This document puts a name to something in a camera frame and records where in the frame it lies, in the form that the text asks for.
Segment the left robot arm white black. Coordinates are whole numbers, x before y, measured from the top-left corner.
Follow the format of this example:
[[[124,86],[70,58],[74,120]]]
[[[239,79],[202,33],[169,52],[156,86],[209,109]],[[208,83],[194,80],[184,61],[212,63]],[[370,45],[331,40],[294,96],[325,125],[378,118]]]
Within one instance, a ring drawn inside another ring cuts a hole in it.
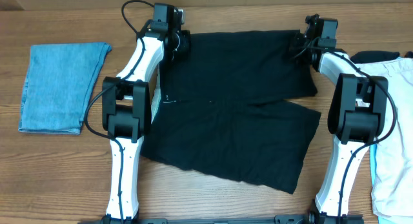
[[[152,122],[149,82],[162,60],[173,61],[190,51],[190,32],[181,28],[184,10],[164,3],[152,8],[153,17],[137,32],[126,67],[103,81],[102,123],[110,139],[112,180],[102,223],[137,221],[139,155]]]

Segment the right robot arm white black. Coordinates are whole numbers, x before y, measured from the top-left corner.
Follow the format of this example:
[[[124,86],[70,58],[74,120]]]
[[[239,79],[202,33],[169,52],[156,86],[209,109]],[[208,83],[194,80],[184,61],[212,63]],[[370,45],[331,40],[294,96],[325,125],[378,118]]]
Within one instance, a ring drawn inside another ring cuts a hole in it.
[[[388,106],[394,102],[384,77],[362,72],[336,46],[336,19],[308,15],[307,29],[290,45],[291,59],[311,65],[335,86],[327,125],[332,155],[307,223],[362,223],[348,213],[348,200],[361,160],[371,145],[385,139],[382,131]]]

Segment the black shorts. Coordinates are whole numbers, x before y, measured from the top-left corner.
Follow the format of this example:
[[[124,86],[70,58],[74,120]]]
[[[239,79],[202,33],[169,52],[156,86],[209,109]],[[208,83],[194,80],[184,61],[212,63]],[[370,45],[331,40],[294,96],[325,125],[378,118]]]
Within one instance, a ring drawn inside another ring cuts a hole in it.
[[[161,66],[161,100],[142,155],[182,170],[294,193],[321,114],[295,104],[317,89],[288,53],[297,30],[204,33]]]

